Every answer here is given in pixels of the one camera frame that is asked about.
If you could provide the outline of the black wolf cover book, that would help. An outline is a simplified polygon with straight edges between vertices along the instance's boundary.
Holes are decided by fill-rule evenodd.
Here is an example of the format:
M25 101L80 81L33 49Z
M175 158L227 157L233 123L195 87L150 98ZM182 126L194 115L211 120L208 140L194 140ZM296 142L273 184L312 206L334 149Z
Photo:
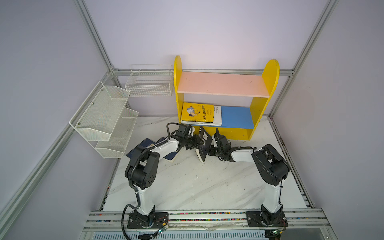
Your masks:
M203 128L199 127L199 134L195 135L198 142L196 153L200 162L204 163L208 153L210 152L210 146L212 143L212 136Z

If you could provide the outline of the yellow cartoon cover book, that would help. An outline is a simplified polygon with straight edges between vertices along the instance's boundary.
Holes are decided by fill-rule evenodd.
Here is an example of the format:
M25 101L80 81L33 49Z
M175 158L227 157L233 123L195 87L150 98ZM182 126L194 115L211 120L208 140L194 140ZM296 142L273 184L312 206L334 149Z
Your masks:
M214 106L184 102L181 121L212 123L214 121Z

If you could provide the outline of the white portfolio book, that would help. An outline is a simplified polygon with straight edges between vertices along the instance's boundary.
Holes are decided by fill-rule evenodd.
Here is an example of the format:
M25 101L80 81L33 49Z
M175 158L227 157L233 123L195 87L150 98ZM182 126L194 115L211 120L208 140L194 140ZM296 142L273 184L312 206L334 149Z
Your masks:
M212 123L198 123L198 122L185 122L185 121L181 121L181 123L190 124L190 125L220 127L222 125L222 108L221 106L214 106L214 121Z

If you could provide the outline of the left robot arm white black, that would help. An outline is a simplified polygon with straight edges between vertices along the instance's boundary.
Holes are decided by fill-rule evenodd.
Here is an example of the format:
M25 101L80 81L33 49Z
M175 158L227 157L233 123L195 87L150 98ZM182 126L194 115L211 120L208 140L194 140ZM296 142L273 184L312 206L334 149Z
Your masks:
M203 127L199 127L199 133L194 134L195 128L191 125L168 123L167 137L151 146L137 145L131 151L130 162L125 170L125 177L129 186L134 190L137 205L126 205L131 208L128 227L137 225L142 228L150 228L155 223L156 208L150 197L150 186L154 183L159 162L171 153L178 153L181 149L197 150L197 156L201 162L205 161L208 154L212 136Z

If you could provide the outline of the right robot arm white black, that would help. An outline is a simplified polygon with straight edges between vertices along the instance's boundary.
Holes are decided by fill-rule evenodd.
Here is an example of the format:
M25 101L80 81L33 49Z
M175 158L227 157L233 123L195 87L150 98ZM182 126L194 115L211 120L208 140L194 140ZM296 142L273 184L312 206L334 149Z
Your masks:
M230 141L221 135L219 129L211 137L204 133L206 148L201 156L215 156L222 162L254 163L265 182L265 197L259 211L247 211L249 227L283 227L288 224L281 201L283 182L290 167L280 153L270 144L260 149L253 147L232 147Z

